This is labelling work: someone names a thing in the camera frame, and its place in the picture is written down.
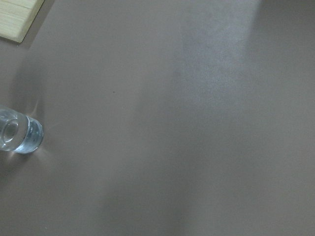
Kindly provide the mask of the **glass sauce bottle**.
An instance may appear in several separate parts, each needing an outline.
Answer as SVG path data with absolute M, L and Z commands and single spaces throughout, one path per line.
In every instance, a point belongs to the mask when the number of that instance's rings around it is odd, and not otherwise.
M 0 149 L 20 154 L 35 151 L 43 140 L 39 121 L 20 112 L 0 107 Z

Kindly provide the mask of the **bamboo cutting board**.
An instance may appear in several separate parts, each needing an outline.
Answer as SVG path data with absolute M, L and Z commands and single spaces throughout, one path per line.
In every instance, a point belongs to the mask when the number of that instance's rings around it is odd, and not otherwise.
M 1 0 L 0 36 L 21 43 L 44 0 Z

